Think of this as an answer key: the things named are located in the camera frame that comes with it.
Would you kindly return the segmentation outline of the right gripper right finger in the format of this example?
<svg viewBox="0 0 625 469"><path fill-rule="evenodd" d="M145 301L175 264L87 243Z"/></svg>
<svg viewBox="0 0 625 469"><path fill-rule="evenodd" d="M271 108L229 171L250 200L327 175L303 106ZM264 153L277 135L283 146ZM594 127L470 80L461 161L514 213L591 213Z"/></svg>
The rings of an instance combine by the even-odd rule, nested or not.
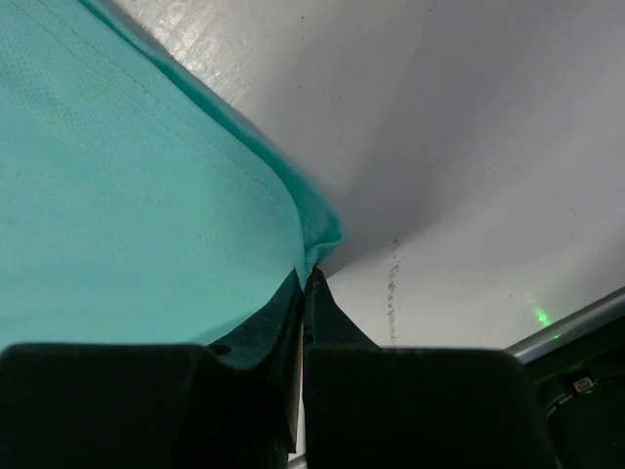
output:
<svg viewBox="0 0 625 469"><path fill-rule="evenodd" d="M521 363L496 350L383 348L314 270L303 398L311 468L553 468Z"/></svg>

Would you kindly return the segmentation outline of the teal t-shirt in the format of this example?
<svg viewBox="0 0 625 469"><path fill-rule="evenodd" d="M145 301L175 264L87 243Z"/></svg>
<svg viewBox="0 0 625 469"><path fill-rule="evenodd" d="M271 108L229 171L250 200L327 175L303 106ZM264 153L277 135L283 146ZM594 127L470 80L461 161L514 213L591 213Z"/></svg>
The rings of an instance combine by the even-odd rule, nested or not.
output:
<svg viewBox="0 0 625 469"><path fill-rule="evenodd" d="M3 346L206 345L342 237L272 144L105 3L2 3Z"/></svg>

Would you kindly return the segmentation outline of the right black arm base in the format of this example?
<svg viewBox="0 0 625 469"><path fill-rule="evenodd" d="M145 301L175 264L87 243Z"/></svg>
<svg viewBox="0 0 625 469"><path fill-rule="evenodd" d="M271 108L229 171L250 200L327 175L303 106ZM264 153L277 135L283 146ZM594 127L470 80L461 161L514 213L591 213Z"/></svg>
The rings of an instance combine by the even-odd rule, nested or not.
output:
<svg viewBox="0 0 625 469"><path fill-rule="evenodd" d="M624 340L592 335L526 365L561 468L624 466Z"/></svg>

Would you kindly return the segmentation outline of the aluminium mounting rail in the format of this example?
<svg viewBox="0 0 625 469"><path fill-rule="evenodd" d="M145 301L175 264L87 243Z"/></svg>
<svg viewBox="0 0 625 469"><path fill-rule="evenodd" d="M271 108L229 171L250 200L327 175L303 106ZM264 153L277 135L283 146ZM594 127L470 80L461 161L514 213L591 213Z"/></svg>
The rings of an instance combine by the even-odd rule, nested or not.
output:
<svg viewBox="0 0 625 469"><path fill-rule="evenodd" d="M581 310L558 320L508 347L505 351L522 363L546 355L615 322L624 316L624 288L606 295Z"/></svg>

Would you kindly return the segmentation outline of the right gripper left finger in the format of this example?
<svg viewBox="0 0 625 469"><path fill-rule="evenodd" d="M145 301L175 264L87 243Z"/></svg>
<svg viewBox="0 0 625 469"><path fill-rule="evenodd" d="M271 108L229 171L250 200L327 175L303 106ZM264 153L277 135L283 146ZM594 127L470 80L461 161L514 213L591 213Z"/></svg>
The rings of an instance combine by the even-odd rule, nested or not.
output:
<svg viewBox="0 0 625 469"><path fill-rule="evenodd" d="M304 295L206 345L18 344L1 355L5 468L283 468L297 441Z"/></svg>

